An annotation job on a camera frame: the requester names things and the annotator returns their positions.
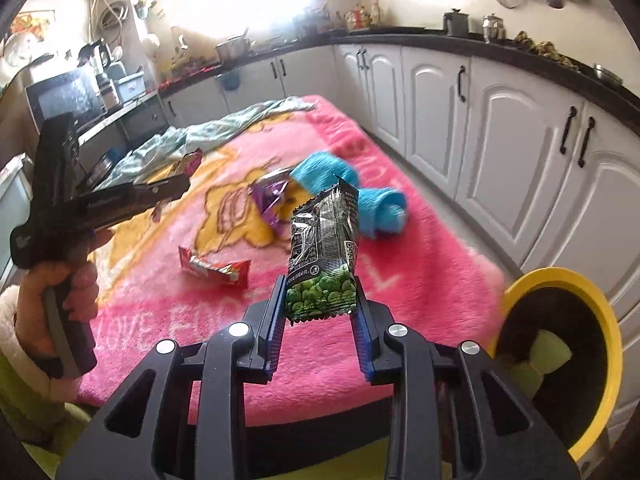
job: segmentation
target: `finger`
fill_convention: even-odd
[[[113,231],[110,229],[101,229],[95,232],[95,237],[89,243],[89,252],[93,253],[97,248],[109,243],[113,238]]]
[[[48,286],[59,285],[71,273],[65,262],[42,262],[37,264],[25,276],[20,290],[40,296]]]
[[[89,323],[98,316],[98,304],[92,303],[81,310],[75,310],[69,314],[71,321],[79,321],[80,323]]]
[[[98,285],[85,288],[73,288],[62,304],[65,310],[82,310],[85,305],[91,305],[98,298]]]
[[[74,288],[85,288],[86,286],[93,285],[95,280],[98,279],[98,269],[91,262],[85,263],[74,273],[72,283]]]

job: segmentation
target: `sleeve cuff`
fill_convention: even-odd
[[[20,346],[15,335],[15,312],[19,287],[10,286],[0,295],[0,351],[20,378],[42,397],[53,402],[73,402],[80,379],[53,379],[42,371]]]

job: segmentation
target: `silver screw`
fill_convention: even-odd
[[[480,351],[480,345],[475,341],[465,341],[460,345],[465,354],[476,355]]]
[[[234,337],[242,337],[249,333],[249,325],[247,323],[233,323],[229,327],[229,333]]]
[[[156,352],[159,354],[170,354],[175,350],[175,343],[170,339],[163,339],[156,345]]]
[[[404,325],[396,323],[386,329],[393,337],[404,337],[409,333],[409,330]]]

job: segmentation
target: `purple wrapper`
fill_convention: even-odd
[[[288,222],[278,218],[278,209],[282,205],[285,190],[289,184],[289,173],[293,168],[272,171],[249,185],[249,194],[254,199],[262,219],[280,236]]]

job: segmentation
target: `human hand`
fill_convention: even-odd
[[[113,237],[109,230],[95,234],[89,252],[103,246]],[[49,334],[42,295],[49,286],[62,283],[73,273],[72,288],[63,308],[72,321],[89,322],[98,315],[95,303],[98,297],[94,264],[86,262],[80,267],[65,262],[42,262],[33,267],[20,284],[15,319],[15,335],[22,349],[33,358],[53,358],[58,353]]]

